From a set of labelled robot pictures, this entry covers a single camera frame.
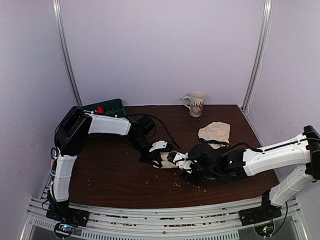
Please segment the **cream underwear navy trim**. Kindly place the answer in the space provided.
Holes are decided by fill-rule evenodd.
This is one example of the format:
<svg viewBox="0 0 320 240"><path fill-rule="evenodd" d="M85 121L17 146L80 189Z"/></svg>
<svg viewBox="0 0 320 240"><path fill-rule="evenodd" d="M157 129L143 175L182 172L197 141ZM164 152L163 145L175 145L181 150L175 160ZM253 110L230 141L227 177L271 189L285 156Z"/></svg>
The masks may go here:
<svg viewBox="0 0 320 240"><path fill-rule="evenodd" d="M225 148L230 146L230 125L221 121L214 121L198 130L200 142L209 144L213 149Z"/></svg>

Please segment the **cream boxer underwear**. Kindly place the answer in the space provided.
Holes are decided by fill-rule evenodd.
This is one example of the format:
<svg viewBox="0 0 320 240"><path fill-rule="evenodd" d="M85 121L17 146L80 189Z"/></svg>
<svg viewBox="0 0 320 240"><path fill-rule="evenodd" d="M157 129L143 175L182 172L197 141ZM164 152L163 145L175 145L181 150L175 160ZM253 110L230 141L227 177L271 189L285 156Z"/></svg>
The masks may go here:
<svg viewBox="0 0 320 240"><path fill-rule="evenodd" d="M169 155L168 152L161 152L160 153L160 157L161 157L161 161L160 161L161 167L160 167L160 169L176 169L177 168L177 166L174 163L168 161L168 158L167 158L168 155Z"/></svg>

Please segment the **white patterned ceramic mug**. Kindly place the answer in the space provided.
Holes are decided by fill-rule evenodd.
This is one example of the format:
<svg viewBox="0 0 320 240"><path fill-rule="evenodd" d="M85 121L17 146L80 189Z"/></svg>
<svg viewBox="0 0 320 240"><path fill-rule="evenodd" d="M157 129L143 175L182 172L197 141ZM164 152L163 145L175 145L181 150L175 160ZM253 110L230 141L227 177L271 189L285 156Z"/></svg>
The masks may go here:
<svg viewBox="0 0 320 240"><path fill-rule="evenodd" d="M193 91L189 96L182 98L182 104L189 109L189 114L194 118L202 115L206 94L200 91Z"/></svg>

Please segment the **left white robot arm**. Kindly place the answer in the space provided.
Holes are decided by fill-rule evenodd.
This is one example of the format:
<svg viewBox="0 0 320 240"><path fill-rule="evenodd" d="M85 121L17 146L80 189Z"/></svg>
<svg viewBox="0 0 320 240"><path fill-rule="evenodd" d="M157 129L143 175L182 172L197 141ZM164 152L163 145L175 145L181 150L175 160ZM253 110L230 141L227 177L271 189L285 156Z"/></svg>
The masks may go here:
<svg viewBox="0 0 320 240"><path fill-rule="evenodd" d="M154 128L151 115L143 114L139 120L133 120L128 115L109 116L73 106L54 132L47 216L61 222L78 216L76 210L69 207L69 186L75 161L89 135L126 136L133 148L140 152L140 161L162 167L161 153L168 143L164 140L148 141L147 135Z"/></svg>

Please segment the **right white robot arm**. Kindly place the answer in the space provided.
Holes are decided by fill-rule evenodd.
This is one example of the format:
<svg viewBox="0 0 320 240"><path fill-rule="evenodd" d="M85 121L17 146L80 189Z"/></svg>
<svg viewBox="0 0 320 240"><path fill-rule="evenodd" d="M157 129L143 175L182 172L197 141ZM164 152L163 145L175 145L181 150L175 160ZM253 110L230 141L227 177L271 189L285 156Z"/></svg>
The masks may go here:
<svg viewBox="0 0 320 240"><path fill-rule="evenodd" d="M267 190L266 202L257 208L258 219L266 221L305 185L320 179L320 134L307 125L296 137L260 148L236 150L232 146L218 150L200 143L175 164L184 171L185 179L195 185L203 179L227 184L295 165L296 169L285 180Z"/></svg>

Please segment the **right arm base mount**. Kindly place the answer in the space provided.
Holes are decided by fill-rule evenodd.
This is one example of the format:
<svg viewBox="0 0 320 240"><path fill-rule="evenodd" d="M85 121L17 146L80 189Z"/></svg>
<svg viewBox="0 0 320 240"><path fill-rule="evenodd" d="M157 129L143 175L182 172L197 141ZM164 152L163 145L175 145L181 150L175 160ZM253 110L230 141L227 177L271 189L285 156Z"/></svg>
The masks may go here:
<svg viewBox="0 0 320 240"><path fill-rule="evenodd" d="M239 218L242 226L271 221L274 218L279 218L281 216L282 208L275 206L269 206L267 208L262 208L261 206L258 206L239 211Z"/></svg>

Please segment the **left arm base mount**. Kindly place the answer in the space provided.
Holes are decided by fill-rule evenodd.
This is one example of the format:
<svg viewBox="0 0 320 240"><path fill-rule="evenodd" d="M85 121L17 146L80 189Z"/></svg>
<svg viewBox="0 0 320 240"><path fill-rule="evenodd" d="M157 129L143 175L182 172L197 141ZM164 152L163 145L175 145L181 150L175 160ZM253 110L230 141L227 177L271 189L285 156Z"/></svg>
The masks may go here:
<svg viewBox="0 0 320 240"><path fill-rule="evenodd" d="M60 211L47 211L46 215L47 218L67 223L69 225L73 226L80 226L80 227L86 227L90 213L86 210L79 210L75 208L70 208L68 213L61 213Z"/></svg>

